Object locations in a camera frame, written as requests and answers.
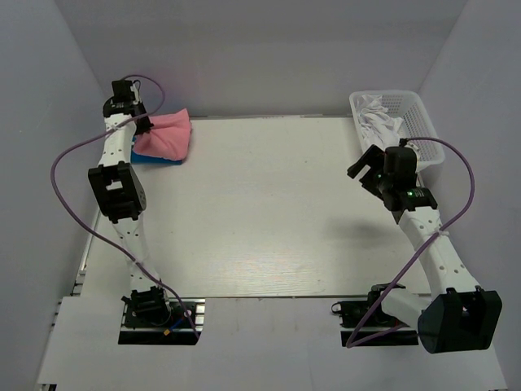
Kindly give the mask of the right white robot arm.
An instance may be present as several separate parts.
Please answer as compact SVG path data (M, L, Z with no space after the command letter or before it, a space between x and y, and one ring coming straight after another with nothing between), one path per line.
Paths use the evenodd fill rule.
M414 255L390 283L372 288L368 309L345 345L353 348L410 327L430 354L486 350L502 301L471 275L447 232L470 208L475 178L469 177L470 192L462 210L441 222L431 191L417 184L417 155L407 144L403 138L386 150L372 145L347 171L392 213Z

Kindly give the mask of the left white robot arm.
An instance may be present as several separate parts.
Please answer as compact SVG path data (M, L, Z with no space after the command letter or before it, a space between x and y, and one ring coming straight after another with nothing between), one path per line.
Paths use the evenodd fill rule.
M112 82L112 97L103 105L103 118L107 131L103 153L98 165L89 170L88 179L102 215L127 252L131 293L123 302L137 318L162 325L170 320L172 305L151 264L142 215L147 198L131 165L134 136L152 127L135 81Z

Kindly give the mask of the pink t shirt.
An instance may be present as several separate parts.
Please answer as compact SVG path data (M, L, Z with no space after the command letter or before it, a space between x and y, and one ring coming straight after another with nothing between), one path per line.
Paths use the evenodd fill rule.
M152 116L151 122L151 130L135 138L131 162L181 164L190 149L192 125L188 110Z

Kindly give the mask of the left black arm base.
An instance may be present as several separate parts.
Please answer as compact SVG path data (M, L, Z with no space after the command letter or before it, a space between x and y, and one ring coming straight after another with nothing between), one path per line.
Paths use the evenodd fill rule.
M193 346L204 326L205 300L180 303L164 296L164 289L132 291L124 303L119 345Z

